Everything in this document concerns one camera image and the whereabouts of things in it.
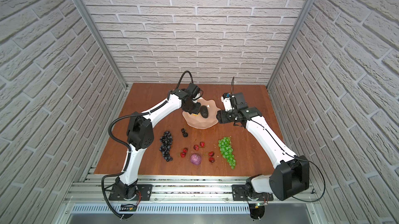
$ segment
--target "bunch of dark grapes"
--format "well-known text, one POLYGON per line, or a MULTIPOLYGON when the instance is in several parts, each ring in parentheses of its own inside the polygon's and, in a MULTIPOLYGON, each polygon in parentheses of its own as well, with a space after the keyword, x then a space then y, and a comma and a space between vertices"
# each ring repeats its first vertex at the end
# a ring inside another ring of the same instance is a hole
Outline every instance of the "bunch of dark grapes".
POLYGON ((164 135, 159 139, 162 143, 159 151, 162 152, 162 156, 167 162, 172 161, 173 158, 170 156, 170 147, 172 146, 173 138, 170 131, 164 132, 164 135))

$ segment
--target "white arm segment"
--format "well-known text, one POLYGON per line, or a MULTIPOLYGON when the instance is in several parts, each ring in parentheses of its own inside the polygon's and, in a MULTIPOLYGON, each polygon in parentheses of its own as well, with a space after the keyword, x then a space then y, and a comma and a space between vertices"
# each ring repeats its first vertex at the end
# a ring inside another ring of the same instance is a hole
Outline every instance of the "white arm segment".
POLYGON ((269 156, 273 167, 276 168, 280 165, 280 161, 285 162, 292 160, 293 158, 288 156, 286 152, 294 156, 296 155, 292 150, 290 150, 281 140, 277 137, 276 133, 272 131, 269 125, 266 123, 264 117, 256 116, 252 118, 253 121, 247 121, 246 129, 258 140, 262 148, 265 150, 266 154, 269 156))
MULTIPOLYGON (((152 107, 149 111, 151 111, 152 109, 155 109, 156 107, 161 105, 165 100, 163 100, 156 106, 152 107)), ((159 123, 159 121, 161 121, 164 117, 169 115, 174 110, 179 109, 180 107, 182 107, 182 101, 176 95, 171 94, 169 96, 169 101, 163 107, 161 107, 160 109, 158 109, 155 112, 152 112, 150 115, 145 115, 143 117, 150 119, 151 123, 152 123, 152 127, 154 128, 155 125, 157 123, 159 123)), ((147 150, 147 148, 145 148, 145 149, 139 149, 138 151, 136 151, 136 148, 133 147, 133 145, 131 145, 131 144, 129 144, 129 145, 132 150, 132 153, 130 155, 129 164, 127 166, 126 171, 123 173, 123 175, 119 176, 120 180, 126 185, 130 185, 137 180, 138 168, 140 167, 141 159, 143 158, 144 152, 147 150)), ((123 168, 125 167, 126 160, 127 160, 127 155, 125 158, 125 162, 123 164, 123 168)))

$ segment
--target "gray floor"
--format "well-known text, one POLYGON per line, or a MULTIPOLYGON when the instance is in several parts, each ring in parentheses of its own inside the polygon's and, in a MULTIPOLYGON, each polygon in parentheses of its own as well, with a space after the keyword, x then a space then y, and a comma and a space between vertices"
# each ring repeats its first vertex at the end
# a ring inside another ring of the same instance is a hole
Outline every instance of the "gray floor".
POLYGON ((159 224, 311 224, 305 204, 270 204, 266 206, 261 221, 253 220, 249 214, 135 214, 127 220, 119 221, 113 214, 72 214, 68 224, 119 224, 119 223, 159 223, 159 224))

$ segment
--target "beige bowl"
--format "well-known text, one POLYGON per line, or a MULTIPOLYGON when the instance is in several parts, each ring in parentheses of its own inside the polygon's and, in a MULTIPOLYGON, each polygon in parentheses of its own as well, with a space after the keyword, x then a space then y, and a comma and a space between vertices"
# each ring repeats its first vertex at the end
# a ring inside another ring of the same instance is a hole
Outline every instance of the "beige bowl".
POLYGON ((197 102, 201 103, 201 106, 206 106, 208 108, 208 117, 203 118, 201 114, 197 115, 183 112, 183 117, 187 121, 187 124, 197 129, 207 129, 217 124, 218 120, 216 114, 220 109, 216 107, 215 101, 200 98, 197 102))

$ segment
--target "red onion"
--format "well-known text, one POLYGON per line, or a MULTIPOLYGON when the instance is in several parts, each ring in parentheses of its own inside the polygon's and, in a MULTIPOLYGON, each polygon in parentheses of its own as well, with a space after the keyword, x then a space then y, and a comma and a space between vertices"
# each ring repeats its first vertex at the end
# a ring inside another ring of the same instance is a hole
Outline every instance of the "red onion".
POLYGON ((190 162, 194 165, 199 165, 201 163, 201 160, 201 156, 197 153, 192 154, 190 157, 190 162))

